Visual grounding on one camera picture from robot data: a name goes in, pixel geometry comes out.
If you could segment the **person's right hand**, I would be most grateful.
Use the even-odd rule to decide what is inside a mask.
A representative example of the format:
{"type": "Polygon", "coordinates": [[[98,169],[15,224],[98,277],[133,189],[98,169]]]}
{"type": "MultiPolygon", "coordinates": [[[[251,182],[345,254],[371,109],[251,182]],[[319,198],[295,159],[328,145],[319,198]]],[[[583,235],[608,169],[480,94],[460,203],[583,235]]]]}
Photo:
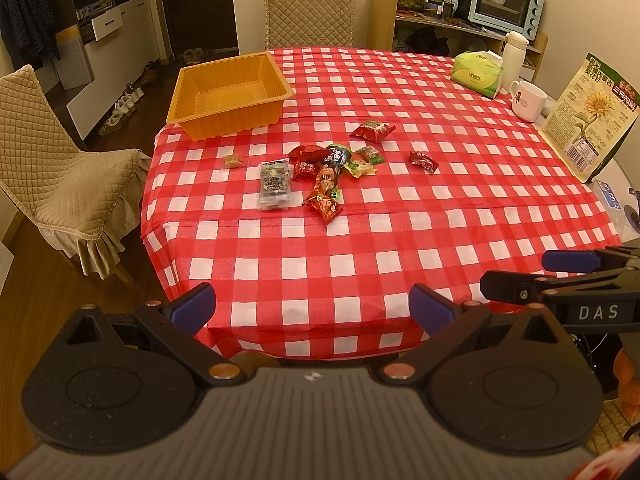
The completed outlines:
{"type": "Polygon", "coordinates": [[[628,412],[628,417],[639,413],[640,389],[636,376],[634,362],[627,356],[624,349],[620,349],[614,361],[614,375],[618,380],[618,398],[622,407],[628,412]]]}

